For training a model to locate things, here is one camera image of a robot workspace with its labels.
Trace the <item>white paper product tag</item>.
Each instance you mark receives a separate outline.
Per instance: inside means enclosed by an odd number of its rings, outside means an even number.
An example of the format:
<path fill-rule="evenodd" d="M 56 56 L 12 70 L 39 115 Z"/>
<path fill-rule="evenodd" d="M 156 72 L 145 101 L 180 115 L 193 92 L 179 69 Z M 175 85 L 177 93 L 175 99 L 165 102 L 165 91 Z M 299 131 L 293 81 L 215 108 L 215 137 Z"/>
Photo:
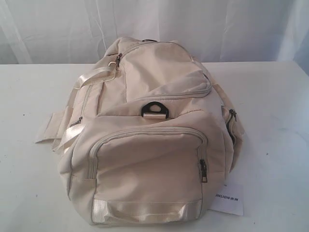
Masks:
<path fill-rule="evenodd" d="M 225 184 L 216 194 L 210 210 L 243 216 L 243 186 L 231 183 Z"/>

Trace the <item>cream fabric duffel bag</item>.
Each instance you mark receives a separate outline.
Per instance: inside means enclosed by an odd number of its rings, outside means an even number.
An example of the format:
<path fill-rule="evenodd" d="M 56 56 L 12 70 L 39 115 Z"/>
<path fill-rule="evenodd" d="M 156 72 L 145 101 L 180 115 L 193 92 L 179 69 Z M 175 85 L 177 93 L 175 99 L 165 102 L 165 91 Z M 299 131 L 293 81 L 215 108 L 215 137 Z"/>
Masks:
<path fill-rule="evenodd" d="M 196 220 L 235 167 L 244 129 L 208 70 L 175 41 L 118 38 L 74 84 L 49 141 L 90 225 Z"/>

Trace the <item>white backdrop curtain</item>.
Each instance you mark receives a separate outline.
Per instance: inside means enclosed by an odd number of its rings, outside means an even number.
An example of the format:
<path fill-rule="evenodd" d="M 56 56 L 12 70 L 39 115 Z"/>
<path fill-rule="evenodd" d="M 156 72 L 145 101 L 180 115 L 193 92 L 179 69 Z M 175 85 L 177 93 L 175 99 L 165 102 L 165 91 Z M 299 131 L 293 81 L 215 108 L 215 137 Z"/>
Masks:
<path fill-rule="evenodd" d="M 177 40 L 203 62 L 309 66 L 306 0 L 3 0 L 2 64 L 94 63 L 120 37 Z"/>

